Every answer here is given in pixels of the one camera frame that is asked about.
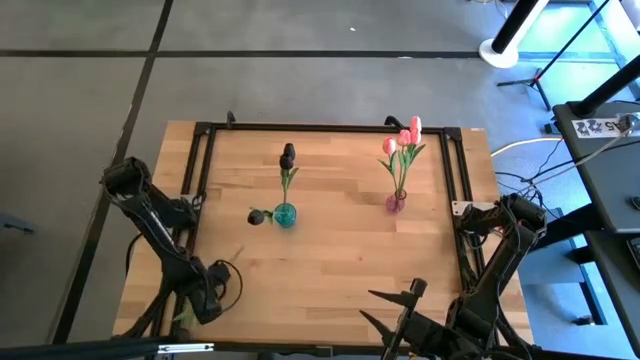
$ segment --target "wooden tabletop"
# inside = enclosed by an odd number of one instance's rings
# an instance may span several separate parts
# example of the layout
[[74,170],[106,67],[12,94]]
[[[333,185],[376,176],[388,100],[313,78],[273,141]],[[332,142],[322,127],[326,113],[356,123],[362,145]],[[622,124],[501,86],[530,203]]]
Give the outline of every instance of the wooden tabletop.
[[[168,124],[153,182],[169,196],[179,194],[194,125]],[[233,261],[244,290],[233,309],[190,329],[196,340],[380,345],[380,336],[358,310],[394,328],[401,309],[367,290],[399,292],[408,289],[414,277],[429,284],[417,310],[444,322],[461,287],[439,140],[422,137],[426,146],[409,172],[406,207],[390,215],[384,201],[393,183],[376,161],[384,158],[385,136],[217,131],[195,254],[205,265],[217,259]],[[499,192],[484,130],[463,129],[463,141],[474,200],[495,201]],[[282,201],[278,159],[287,142],[295,144],[300,167],[288,196],[298,210],[296,225],[251,226],[246,220],[250,207],[270,209]],[[451,153],[455,155],[453,144]],[[498,242],[490,238],[485,244],[487,260]],[[142,314],[161,275],[156,255],[146,242],[138,242],[114,334],[126,331]],[[238,285],[233,274],[223,306],[233,301]],[[517,275],[501,300],[516,331],[531,341]],[[169,320],[168,313],[165,331]]]

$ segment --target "black desk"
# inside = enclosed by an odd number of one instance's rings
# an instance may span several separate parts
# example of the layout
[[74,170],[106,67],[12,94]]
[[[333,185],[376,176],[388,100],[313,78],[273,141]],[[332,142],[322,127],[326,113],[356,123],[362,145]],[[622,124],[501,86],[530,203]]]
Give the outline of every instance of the black desk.
[[[604,104],[594,118],[613,118],[628,112],[640,112],[640,105]],[[568,106],[556,105],[553,113],[574,159],[591,154],[612,139],[580,139],[572,124],[580,118]],[[640,137],[628,137],[615,145],[638,140]],[[640,195],[640,144],[605,151],[579,166],[578,171],[604,227],[615,233],[640,233],[640,211],[629,204],[631,196]]]
[[606,231],[584,233],[633,352],[640,357],[640,270],[626,243],[633,237]]
[[[639,112],[640,105],[608,103],[594,118],[613,118],[618,113]],[[598,150],[611,138],[578,138],[573,120],[579,120],[566,105],[553,107],[557,127],[574,159]],[[615,145],[640,140],[620,139]],[[631,347],[640,357],[640,270],[629,252],[626,240],[640,236],[640,211],[629,204],[640,196],[640,144],[603,152],[578,166],[592,203],[577,209],[547,227],[547,236],[536,249],[584,233],[588,246],[570,256],[578,263],[595,261],[611,296]]]

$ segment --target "tripod stand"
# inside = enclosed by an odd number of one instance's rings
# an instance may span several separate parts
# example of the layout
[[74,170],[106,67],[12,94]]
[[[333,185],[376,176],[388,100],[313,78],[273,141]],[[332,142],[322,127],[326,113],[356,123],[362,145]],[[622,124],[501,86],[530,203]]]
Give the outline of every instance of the tripod stand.
[[547,98],[547,95],[542,89],[542,84],[540,84],[540,79],[551,68],[551,66],[560,58],[560,56],[562,56],[562,54],[567,50],[567,48],[571,46],[571,44],[578,38],[578,36],[582,33],[582,31],[584,31],[584,29],[586,29],[587,26],[589,26],[591,21],[596,16],[598,16],[598,14],[600,14],[602,9],[605,7],[605,5],[607,5],[607,3],[609,3],[609,1],[610,0],[604,0],[602,5],[600,5],[600,7],[598,7],[596,11],[594,11],[593,14],[591,14],[589,19],[587,19],[587,21],[580,27],[580,29],[578,29],[578,32],[576,32],[571,37],[571,39],[569,39],[569,41],[562,47],[562,49],[560,49],[560,51],[553,57],[553,59],[551,59],[551,61],[547,64],[547,66],[545,66],[543,69],[540,69],[540,68],[536,69],[536,73],[533,75],[533,78],[501,82],[501,83],[498,83],[497,86],[500,87],[500,86],[510,86],[510,85],[527,85],[530,88],[533,88],[535,86],[535,89],[538,90],[538,93],[540,94],[540,97],[542,98],[542,101],[544,102],[544,105],[546,106],[547,111],[551,111],[551,104],[549,103],[549,99]]

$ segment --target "table leg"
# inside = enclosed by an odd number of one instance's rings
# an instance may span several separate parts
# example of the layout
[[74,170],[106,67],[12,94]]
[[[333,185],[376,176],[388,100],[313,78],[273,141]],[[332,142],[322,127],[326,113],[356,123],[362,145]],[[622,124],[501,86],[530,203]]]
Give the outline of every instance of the table leg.
[[547,224],[547,234],[538,240],[530,252],[582,234],[587,230],[601,229],[602,220],[595,205],[588,204]]

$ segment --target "metal bracket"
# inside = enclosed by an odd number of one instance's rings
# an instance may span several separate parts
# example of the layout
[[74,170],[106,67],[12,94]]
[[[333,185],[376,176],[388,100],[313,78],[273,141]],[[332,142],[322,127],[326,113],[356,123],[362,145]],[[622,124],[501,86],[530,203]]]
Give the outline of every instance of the metal bracket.
[[227,111],[227,129],[231,130],[233,128],[233,123],[236,122],[236,117],[233,115],[231,111]]
[[460,128],[445,127],[444,133],[447,134],[451,139],[455,141],[462,140],[462,131],[460,130]]
[[404,125],[402,125],[402,123],[400,122],[400,120],[398,120],[395,116],[393,115],[389,115],[387,116],[386,119],[384,119],[384,124],[387,126],[393,126],[396,129],[398,129],[398,131],[404,129]]
[[211,128],[211,123],[208,122],[197,122],[196,127],[193,129],[193,134],[196,136],[202,136],[209,131]]
[[464,212],[464,209],[466,209],[467,206],[469,205],[473,205],[475,208],[480,210],[489,210],[496,206],[494,203],[490,203],[490,202],[452,201],[451,212],[453,213],[453,216],[461,216],[462,213]]
[[158,346],[158,354],[180,354],[188,352],[213,351],[213,343],[207,344],[173,344]]
[[318,346],[315,351],[316,357],[333,357],[332,346]]

